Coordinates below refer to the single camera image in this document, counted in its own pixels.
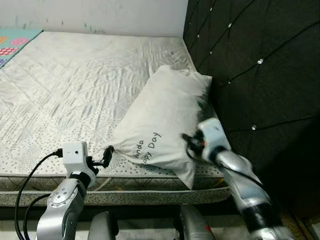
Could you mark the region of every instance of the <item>tufted headboard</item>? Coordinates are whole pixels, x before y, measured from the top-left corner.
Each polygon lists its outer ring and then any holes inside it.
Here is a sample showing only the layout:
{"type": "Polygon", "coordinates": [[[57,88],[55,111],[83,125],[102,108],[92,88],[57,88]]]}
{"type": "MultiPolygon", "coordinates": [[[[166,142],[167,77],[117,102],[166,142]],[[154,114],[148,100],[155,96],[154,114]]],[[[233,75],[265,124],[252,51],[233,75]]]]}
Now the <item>tufted headboard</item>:
{"type": "Polygon", "coordinates": [[[295,196],[320,183],[319,2],[189,0],[183,34],[233,150],[295,196]]]}

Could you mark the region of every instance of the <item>pillowcase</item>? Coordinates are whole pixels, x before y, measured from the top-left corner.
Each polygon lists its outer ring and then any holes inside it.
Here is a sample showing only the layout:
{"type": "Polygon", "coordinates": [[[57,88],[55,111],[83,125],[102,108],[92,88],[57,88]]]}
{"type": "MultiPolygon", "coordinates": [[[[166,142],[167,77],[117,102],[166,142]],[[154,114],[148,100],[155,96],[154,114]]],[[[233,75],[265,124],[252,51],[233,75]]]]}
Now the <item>pillowcase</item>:
{"type": "Polygon", "coordinates": [[[212,77],[159,67],[117,125],[109,143],[127,160],[171,169],[190,189],[196,165],[181,133],[192,136],[208,103],[212,77]]]}

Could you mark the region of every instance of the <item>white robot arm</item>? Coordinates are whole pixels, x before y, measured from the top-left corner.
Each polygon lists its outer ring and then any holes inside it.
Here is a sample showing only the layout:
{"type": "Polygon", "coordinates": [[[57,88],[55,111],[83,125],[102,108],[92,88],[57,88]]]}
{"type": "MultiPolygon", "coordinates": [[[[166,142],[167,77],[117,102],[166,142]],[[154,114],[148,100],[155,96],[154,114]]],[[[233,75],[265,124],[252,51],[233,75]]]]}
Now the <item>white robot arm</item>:
{"type": "Polygon", "coordinates": [[[47,208],[36,229],[37,240],[73,240],[76,235],[78,216],[84,204],[87,188],[96,180],[98,169],[107,167],[113,148],[103,154],[103,162],[93,162],[88,156],[86,142],[69,142],[62,146],[63,163],[67,178],[50,194],[47,208]]]}

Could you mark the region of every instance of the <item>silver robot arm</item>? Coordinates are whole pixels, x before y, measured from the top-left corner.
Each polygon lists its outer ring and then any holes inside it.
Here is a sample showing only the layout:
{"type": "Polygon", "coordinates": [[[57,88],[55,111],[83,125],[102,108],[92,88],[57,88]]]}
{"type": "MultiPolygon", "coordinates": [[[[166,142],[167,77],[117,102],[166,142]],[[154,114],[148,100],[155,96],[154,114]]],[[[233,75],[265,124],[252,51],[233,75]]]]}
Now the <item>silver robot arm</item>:
{"type": "Polygon", "coordinates": [[[78,216],[84,204],[87,188],[96,180],[98,169],[109,165],[113,148],[103,154],[104,162],[93,162],[86,142],[69,142],[62,146],[67,178],[50,194],[47,208],[36,228],[36,240],[74,240],[78,216]]]}
{"type": "Polygon", "coordinates": [[[293,240],[291,232],[283,226],[274,210],[269,195],[259,178],[253,173],[251,163],[231,151],[221,123],[216,118],[201,122],[193,137],[182,137],[194,151],[195,161],[215,164],[224,174],[234,202],[255,240],[293,240]]]}

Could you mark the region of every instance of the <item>quilted mattress surface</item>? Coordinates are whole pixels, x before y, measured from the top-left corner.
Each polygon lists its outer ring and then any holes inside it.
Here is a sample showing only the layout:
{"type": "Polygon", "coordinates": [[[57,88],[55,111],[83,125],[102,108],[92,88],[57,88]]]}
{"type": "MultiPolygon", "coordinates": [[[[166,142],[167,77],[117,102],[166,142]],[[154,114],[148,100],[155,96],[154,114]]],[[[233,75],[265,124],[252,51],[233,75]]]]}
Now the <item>quilted mattress surface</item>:
{"type": "MultiPolygon", "coordinates": [[[[164,64],[195,70],[175,37],[43,32],[31,41],[0,69],[0,199],[64,142],[86,141],[100,160],[114,128],[164,64]]],[[[27,190],[52,191],[65,174],[62,159],[49,158],[27,190]]],[[[221,177],[216,168],[199,166],[195,188],[213,188],[221,177]]],[[[188,189],[168,169],[134,165],[115,153],[90,190],[188,189]]]]}

